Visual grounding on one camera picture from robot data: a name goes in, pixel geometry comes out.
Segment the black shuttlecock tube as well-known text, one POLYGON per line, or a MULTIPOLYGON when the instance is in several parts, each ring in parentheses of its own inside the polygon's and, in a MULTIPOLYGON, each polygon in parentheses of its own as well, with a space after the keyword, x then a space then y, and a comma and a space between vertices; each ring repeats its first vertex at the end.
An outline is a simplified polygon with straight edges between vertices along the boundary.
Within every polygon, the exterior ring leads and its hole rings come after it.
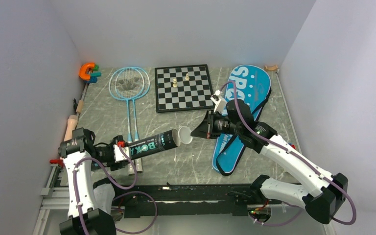
POLYGON ((181 145, 181 140, 176 129, 171 129, 142 140, 126 143, 125 153, 130 159, 135 160, 159 152, 170 150, 181 145))

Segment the clear plastic tube lid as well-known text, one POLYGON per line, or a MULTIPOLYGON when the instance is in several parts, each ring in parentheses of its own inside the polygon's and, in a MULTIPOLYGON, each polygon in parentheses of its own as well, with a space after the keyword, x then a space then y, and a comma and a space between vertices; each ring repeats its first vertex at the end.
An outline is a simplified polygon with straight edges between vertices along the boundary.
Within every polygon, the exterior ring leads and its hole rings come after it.
POLYGON ((191 129, 187 126, 181 126, 178 129, 178 137, 183 144, 190 144, 193 140, 191 129))

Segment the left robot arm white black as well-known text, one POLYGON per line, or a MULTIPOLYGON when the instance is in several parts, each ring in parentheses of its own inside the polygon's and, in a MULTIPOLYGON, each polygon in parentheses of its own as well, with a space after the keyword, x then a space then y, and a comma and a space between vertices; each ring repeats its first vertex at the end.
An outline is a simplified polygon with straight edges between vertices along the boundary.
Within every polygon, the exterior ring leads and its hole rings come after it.
POLYGON ((93 182, 92 161, 119 169, 130 157, 129 148, 122 136, 116 136, 109 144, 94 143, 94 132, 79 128, 73 130, 72 139, 64 141, 58 148, 59 155, 68 174, 69 210, 68 219, 60 223, 63 235, 114 235, 115 222, 111 206, 121 199, 121 186, 111 176, 93 182))

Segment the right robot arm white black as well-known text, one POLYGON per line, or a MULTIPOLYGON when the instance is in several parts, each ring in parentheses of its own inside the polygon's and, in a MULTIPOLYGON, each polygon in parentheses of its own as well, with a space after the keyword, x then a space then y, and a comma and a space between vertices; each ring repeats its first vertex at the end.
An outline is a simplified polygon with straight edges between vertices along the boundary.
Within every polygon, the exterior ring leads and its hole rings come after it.
POLYGON ((304 209, 322 224, 330 223, 348 198, 348 178, 342 173, 332 174, 309 161, 271 126, 256 121, 242 100, 238 104, 229 101, 227 110, 226 116, 208 110, 190 135, 203 139, 216 139, 222 134, 238 137, 245 147, 270 158, 299 182, 285 183, 260 175, 250 185, 254 202, 283 201, 304 209))

